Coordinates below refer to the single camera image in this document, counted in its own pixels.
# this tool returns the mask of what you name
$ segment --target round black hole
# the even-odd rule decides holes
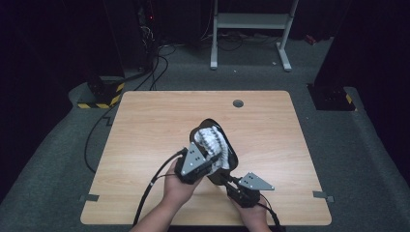
[[[235,107],[237,107],[237,108],[240,108],[240,107],[244,106],[244,102],[241,101],[241,100],[235,100],[235,101],[233,102],[233,106],[235,106]]]

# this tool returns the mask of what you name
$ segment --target light wood surface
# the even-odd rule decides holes
[[[233,102],[241,100],[243,107]],[[252,171],[275,191],[262,191],[283,225],[327,225],[332,218],[321,191],[292,101],[284,91],[169,91],[124,94],[86,201],[85,224],[132,224],[138,203],[160,166],[183,147],[190,131],[207,119],[223,128],[238,155],[231,175]],[[163,178],[142,211],[161,200]],[[204,178],[174,225],[242,225],[224,187]]]

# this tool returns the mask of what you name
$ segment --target white cloth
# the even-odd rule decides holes
[[[208,175],[213,174],[219,168],[229,169],[228,145],[215,126],[197,131],[193,138],[208,152],[206,160],[221,153],[220,158],[212,164],[211,172]]]

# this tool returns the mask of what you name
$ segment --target person's right hand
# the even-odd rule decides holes
[[[250,232],[271,231],[266,220],[266,209],[259,205],[255,205],[252,208],[242,208],[232,198],[229,197],[229,199],[238,210],[244,226],[246,226]],[[260,197],[259,203],[266,206],[266,200],[263,197]]]

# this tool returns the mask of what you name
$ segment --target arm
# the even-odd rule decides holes
[[[131,232],[162,232],[166,231],[172,219],[192,197],[193,191],[199,185],[198,180],[193,185],[182,183],[175,174],[176,160],[174,160],[166,172],[163,188],[162,201],[139,223],[132,228]]]
[[[242,208],[234,200],[230,199],[232,204],[238,210],[241,220],[250,232],[271,232],[266,220],[266,210],[258,205],[252,208]],[[260,204],[266,206],[266,201],[262,197]]]

